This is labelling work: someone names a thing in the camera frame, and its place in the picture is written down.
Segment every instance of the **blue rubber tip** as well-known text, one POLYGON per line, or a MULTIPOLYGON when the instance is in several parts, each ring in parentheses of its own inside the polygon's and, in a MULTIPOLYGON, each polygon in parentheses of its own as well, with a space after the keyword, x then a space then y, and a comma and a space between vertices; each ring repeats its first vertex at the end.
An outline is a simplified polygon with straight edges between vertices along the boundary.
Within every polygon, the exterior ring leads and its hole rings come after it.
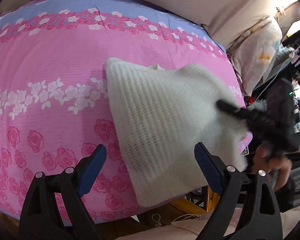
POLYGON ((204 177, 206 178, 212 191, 221 196, 224 192, 222 176, 211 160, 210 156, 211 154, 207 152, 207 149, 202 147, 200 144, 195 145, 194 157, 204 177))
POLYGON ((77 194, 79 197, 83 197, 83 195, 90 192, 93 183, 95 182, 99 172, 103 167, 103 164, 106 161, 106 158, 107 150, 106 147, 102 146, 80 176, 79 186, 77 189, 77 194))

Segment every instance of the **metal bolt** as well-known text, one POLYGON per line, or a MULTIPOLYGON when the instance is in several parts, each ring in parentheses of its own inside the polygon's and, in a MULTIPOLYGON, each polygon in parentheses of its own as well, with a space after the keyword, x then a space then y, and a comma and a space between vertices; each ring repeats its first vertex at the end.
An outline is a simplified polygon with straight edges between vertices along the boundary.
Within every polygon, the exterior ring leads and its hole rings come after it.
POLYGON ((35 174, 35 177, 36 177, 37 179, 41 178, 42 176, 43 176, 43 172, 41 172, 41 171, 39 171, 39 172, 37 172, 37 173, 35 174))
POLYGON ((234 166, 228 166, 227 171, 229 172, 235 172, 235 167, 234 166))
POLYGON ((72 172, 74 172, 74 168, 73 167, 66 168, 66 174, 71 174, 72 172))
POLYGON ((266 176, 266 172, 263 171, 263 170, 258 171, 258 173, 259 173, 259 175, 262 176, 262 177, 266 176))

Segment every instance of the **white knitted sweater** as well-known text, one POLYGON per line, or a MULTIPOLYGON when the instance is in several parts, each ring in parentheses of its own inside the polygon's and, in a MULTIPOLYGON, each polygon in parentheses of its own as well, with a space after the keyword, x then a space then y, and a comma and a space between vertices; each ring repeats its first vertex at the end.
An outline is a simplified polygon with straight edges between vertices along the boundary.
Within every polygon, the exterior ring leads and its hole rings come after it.
POLYGON ((110 58, 106 75, 120 151, 141 206, 207 185, 194 158, 198 142, 226 165, 245 168, 238 143, 246 127, 215 105, 235 98, 202 66, 163 70, 110 58))

